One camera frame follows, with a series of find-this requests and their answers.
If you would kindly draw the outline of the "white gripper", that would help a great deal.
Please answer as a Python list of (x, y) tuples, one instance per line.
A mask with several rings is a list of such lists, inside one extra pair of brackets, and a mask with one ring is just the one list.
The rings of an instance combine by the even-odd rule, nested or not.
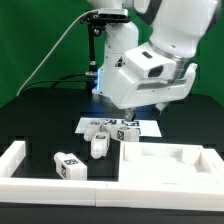
[(107, 82), (108, 96), (119, 109), (126, 109), (126, 122), (135, 120), (134, 107), (157, 104), (156, 113), (160, 115), (168, 106), (167, 102), (185, 98), (193, 85), (197, 64), (191, 63), (183, 78), (175, 81), (159, 78), (141, 78), (126, 64)]

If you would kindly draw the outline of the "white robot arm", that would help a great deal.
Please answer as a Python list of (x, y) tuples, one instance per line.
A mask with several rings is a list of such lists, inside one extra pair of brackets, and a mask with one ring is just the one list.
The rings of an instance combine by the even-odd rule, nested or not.
[(163, 110), (193, 85), (201, 38), (221, 14), (222, 0), (87, 0), (106, 23), (104, 62), (93, 93), (125, 111)]

